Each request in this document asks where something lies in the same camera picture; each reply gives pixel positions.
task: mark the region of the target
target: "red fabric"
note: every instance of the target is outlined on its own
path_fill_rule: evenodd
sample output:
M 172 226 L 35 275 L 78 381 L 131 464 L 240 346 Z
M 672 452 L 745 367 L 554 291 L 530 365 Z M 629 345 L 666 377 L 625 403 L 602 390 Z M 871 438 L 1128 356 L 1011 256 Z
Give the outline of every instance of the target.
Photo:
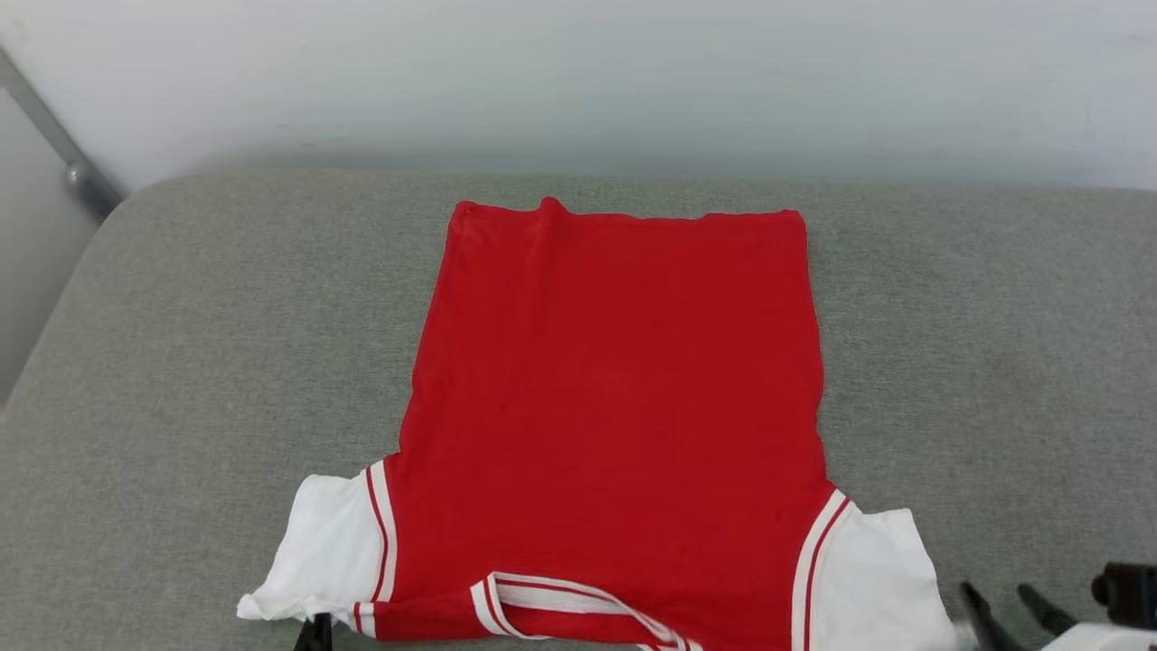
M 796 562 L 833 491 L 821 391 L 798 213 L 460 204 L 385 461 L 397 572 L 376 636 L 485 635 L 462 595 L 499 571 L 598 587 L 707 650 L 789 649 Z M 464 622 L 388 615 L 422 600 Z M 633 620 L 507 616 L 654 643 Z

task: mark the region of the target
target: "white sleeve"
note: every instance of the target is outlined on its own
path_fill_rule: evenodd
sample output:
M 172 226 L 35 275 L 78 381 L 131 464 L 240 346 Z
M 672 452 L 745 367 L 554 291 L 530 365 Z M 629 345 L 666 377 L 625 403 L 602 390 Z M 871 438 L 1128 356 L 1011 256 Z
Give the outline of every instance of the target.
M 241 598 L 237 616 L 305 620 L 333 613 L 346 621 L 353 604 L 374 593 L 382 547 L 364 474 L 311 475 L 294 497 L 273 568 L 261 587 Z
M 812 651 L 938 651 L 959 645 L 907 509 L 865 516 L 855 504 L 817 560 Z

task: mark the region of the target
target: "white wall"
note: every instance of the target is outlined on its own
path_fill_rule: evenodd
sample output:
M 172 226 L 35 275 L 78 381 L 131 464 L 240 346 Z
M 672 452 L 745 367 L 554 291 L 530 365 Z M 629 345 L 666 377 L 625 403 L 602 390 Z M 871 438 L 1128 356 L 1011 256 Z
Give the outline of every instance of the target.
M 65 162 L 0 88 L 0 408 L 95 231 Z
M 1157 187 L 1154 0 L 0 0 L 115 182 L 227 164 Z

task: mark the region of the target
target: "gray cushion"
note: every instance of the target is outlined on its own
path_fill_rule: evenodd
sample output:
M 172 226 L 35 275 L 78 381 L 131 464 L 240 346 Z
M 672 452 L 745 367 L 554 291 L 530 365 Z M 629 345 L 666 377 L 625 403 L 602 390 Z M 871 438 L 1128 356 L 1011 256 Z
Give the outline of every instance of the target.
M 253 171 L 137 194 L 76 268 L 0 442 L 5 645 L 288 651 L 236 600 L 305 475 L 397 450 L 455 202 L 544 194 L 803 212 L 830 474 L 912 508 L 953 614 L 968 577 L 1039 643 L 1017 583 L 1104 620 L 1101 564 L 1157 562 L 1157 194 Z

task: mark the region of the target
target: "red and white stripe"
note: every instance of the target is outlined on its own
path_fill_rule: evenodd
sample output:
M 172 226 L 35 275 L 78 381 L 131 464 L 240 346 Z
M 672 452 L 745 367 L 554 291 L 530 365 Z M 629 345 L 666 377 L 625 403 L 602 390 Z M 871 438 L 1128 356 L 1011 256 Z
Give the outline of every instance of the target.
M 376 639 L 377 629 L 374 623 L 374 602 L 373 601 L 355 602 L 353 622 L 347 622 L 347 623 L 353 623 L 358 632 Z
M 848 515 L 848 498 L 839 490 L 832 491 L 832 497 L 820 510 L 812 523 L 808 538 L 799 550 L 796 562 L 795 582 L 791 586 L 791 651 L 811 651 L 811 609 L 816 578 L 816 569 L 824 560 L 824 550 L 831 539 L 831 532 Z
M 547 636 L 526 635 L 510 624 L 502 606 L 517 606 L 557 613 L 626 615 L 634 617 L 655 638 L 656 644 L 640 644 L 642 649 L 663 651 L 702 651 L 694 641 L 678 635 L 654 617 L 627 606 L 613 594 L 581 583 L 492 572 L 470 589 L 474 614 L 482 627 L 493 635 L 508 635 L 522 639 L 545 639 Z
M 364 471 L 369 502 L 382 528 L 382 564 L 378 569 L 377 587 L 369 601 L 389 601 L 393 595 L 393 578 L 398 569 L 398 528 L 393 523 L 390 506 L 390 489 L 385 483 L 385 460 Z
M 390 489 L 385 483 L 385 460 L 370 466 L 362 474 L 366 476 L 366 491 L 369 494 L 370 506 L 382 532 L 382 561 L 378 564 L 374 593 L 366 601 L 354 604 L 351 623 L 358 632 L 376 638 L 374 602 L 389 601 L 393 595 L 393 579 L 398 570 L 398 527 L 393 521 Z

